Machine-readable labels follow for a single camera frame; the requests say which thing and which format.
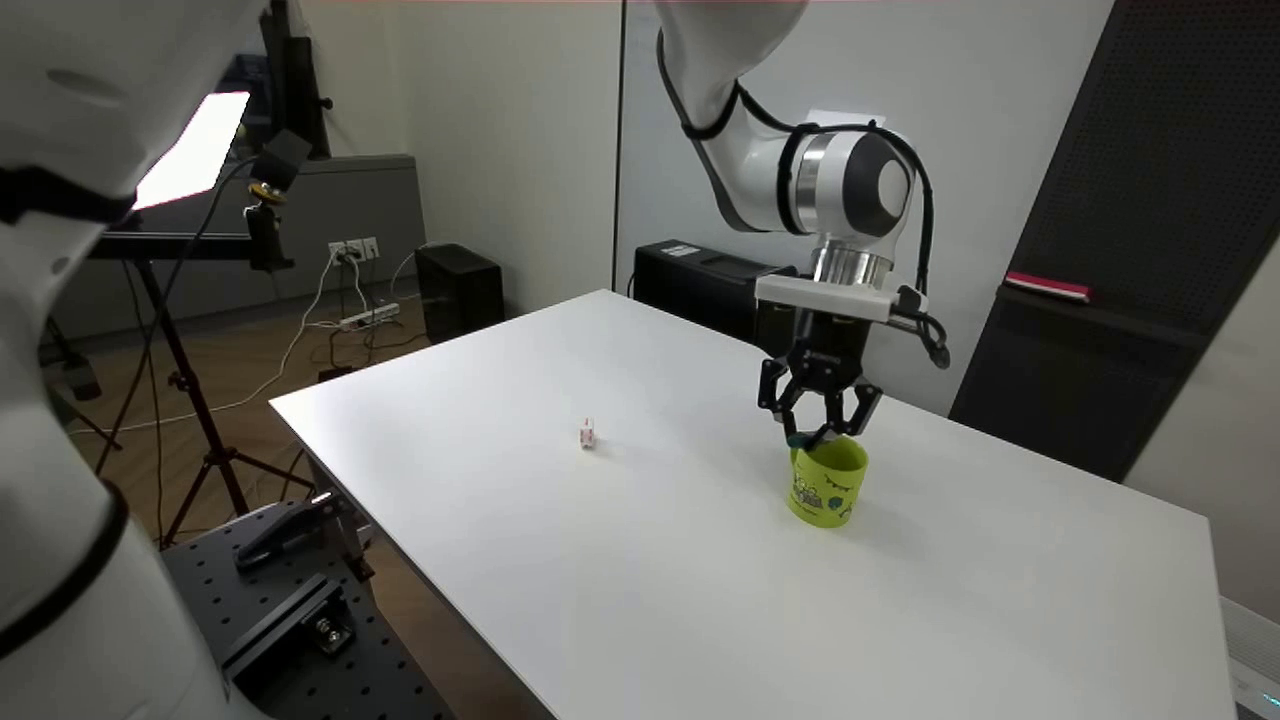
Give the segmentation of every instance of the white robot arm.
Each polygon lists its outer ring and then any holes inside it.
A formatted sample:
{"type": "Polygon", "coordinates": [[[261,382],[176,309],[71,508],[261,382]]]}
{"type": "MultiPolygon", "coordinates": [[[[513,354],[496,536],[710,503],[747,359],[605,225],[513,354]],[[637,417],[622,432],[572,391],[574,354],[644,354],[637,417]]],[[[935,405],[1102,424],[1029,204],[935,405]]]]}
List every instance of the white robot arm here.
{"type": "Polygon", "coordinates": [[[250,33],[254,0],[0,6],[0,716],[254,716],[154,548],[50,419],[37,343],[99,227],[250,33]]]}
{"type": "Polygon", "coordinates": [[[775,410],[791,443],[822,432],[859,432],[881,387],[859,379],[866,325],[916,333],[935,365],[946,365],[944,328],[927,314],[931,182],[908,141],[866,117],[808,110],[783,124],[739,89],[768,53],[796,26],[808,0],[687,2],[660,6],[660,77],[691,141],[720,217],[739,231],[820,234],[802,280],[759,275],[754,298],[801,313],[791,351],[759,372],[759,408],[775,410]],[[916,283],[887,289],[891,234],[921,182],[916,283]],[[791,405],[820,391],[827,424],[796,432],[791,405]]]}

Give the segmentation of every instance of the yellow-green cup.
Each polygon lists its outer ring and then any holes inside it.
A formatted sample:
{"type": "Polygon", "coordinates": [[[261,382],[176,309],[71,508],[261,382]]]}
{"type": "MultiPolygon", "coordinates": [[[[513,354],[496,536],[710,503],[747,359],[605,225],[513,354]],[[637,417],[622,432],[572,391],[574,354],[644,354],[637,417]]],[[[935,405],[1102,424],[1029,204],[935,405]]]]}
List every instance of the yellow-green cup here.
{"type": "Polygon", "coordinates": [[[851,435],[791,448],[791,512],[817,528],[846,523],[866,474],[866,452],[851,435]]]}

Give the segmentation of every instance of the small white object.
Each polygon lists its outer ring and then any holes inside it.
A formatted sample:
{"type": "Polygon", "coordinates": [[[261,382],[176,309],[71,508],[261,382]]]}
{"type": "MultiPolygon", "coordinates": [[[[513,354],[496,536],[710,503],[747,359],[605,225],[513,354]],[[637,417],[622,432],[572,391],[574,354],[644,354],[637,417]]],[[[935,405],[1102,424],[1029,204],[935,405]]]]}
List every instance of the small white object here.
{"type": "Polygon", "coordinates": [[[583,427],[574,432],[574,443],[579,443],[583,452],[595,452],[595,448],[601,448],[601,435],[595,435],[593,419],[583,419],[583,427]]]}

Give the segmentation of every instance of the white tabletop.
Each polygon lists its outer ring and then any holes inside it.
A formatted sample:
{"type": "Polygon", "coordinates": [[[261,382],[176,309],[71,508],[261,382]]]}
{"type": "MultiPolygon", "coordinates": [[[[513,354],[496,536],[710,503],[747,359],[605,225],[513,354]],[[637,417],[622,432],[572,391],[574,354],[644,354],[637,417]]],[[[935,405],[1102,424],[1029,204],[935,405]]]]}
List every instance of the white tabletop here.
{"type": "Polygon", "coordinates": [[[275,410],[559,720],[1231,716],[1199,515],[884,399],[820,533],[754,372],[593,290],[275,410]]]}

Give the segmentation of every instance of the black cable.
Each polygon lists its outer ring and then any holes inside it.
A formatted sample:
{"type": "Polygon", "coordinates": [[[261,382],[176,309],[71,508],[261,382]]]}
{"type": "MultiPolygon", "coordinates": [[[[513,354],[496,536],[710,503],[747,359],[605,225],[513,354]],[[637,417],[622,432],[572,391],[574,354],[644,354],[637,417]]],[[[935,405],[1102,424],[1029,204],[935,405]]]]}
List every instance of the black cable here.
{"type": "Polygon", "coordinates": [[[687,135],[687,141],[710,141],[710,135],[720,135],[720,131],[729,127],[729,120],[730,120],[737,96],[739,96],[739,84],[729,89],[729,96],[725,96],[725,104],[720,104],[720,117],[716,117],[710,124],[705,124],[705,127],[685,124],[685,135],[687,135]]]}
{"type": "MultiPolygon", "coordinates": [[[[130,283],[130,270],[129,270],[129,264],[120,264],[122,269],[122,283],[129,283],[129,309],[130,309],[130,325],[136,325],[136,333],[144,333],[144,309],[140,309],[140,298],[136,298],[136,283],[130,283]]],[[[144,351],[144,365],[146,365],[146,382],[152,382],[152,432],[154,432],[154,474],[152,474],[152,493],[154,493],[154,508],[152,508],[152,520],[154,520],[154,536],[164,533],[164,424],[159,424],[159,379],[154,379],[154,354],[152,354],[152,346],[144,351]]]]}
{"type": "Polygon", "coordinates": [[[768,124],[768,127],[775,127],[775,131],[796,131],[796,124],[775,120],[747,89],[737,84],[737,96],[747,104],[747,110],[751,110],[759,124],[768,124]]]}
{"type": "Polygon", "coordinates": [[[935,314],[927,314],[927,313],[902,313],[902,309],[894,309],[891,314],[894,314],[894,320],[887,320],[887,328],[908,333],[908,335],[921,335],[927,359],[931,359],[935,367],[952,367],[946,328],[944,328],[935,314]]]}
{"type": "MultiPolygon", "coordinates": [[[[167,303],[167,294],[170,294],[184,264],[192,259],[196,242],[202,238],[202,231],[208,231],[208,225],[212,225],[212,217],[216,217],[216,204],[218,204],[222,187],[235,181],[241,166],[248,166],[248,158],[232,164],[232,172],[218,174],[218,182],[212,187],[208,213],[202,213],[202,221],[196,225],[196,231],[192,231],[192,238],[184,242],[184,252],[176,255],[176,264],[170,264],[170,270],[167,270],[167,280],[164,280],[159,303],[167,303]]],[[[115,419],[113,419],[113,427],[108,427],[103,452],[99,452],[97,463],[93,463],[97,474],[108,469],[113,443],[115,443],[115,435],[120,435],[120,427],[122,427],[122,417],[129,417],[129,408],[130,408],[130,396],[136,396],[136,387],[140,387],[140,379],[144,379],[144,365],[152,359],[154,328],[159,328],[159,313],[152,314],[152,325],[146,325],[146,333],[144,333],[144,351],[140,351],[140,359],[136,359],[136,367],[130,367],[129,391],[122,391],[122,399],[120,399],[120,408],[115,408],[115,419]]]]}
{"type": "Polygon", "coordinates": [[[0,627],[0,662],[21,651],[29,639],[42,634],[85,592],[99,580],[99,571],[115,561],[115,548],[129,533],[129,503],[122,494],[108,489],[108,512],[99,520],[99,533],[93,536],[86,553],[77,561],[68,576],[56,580],[50,592],[37,596],[31,609],[21,617],[2,617],[0,627]]]}

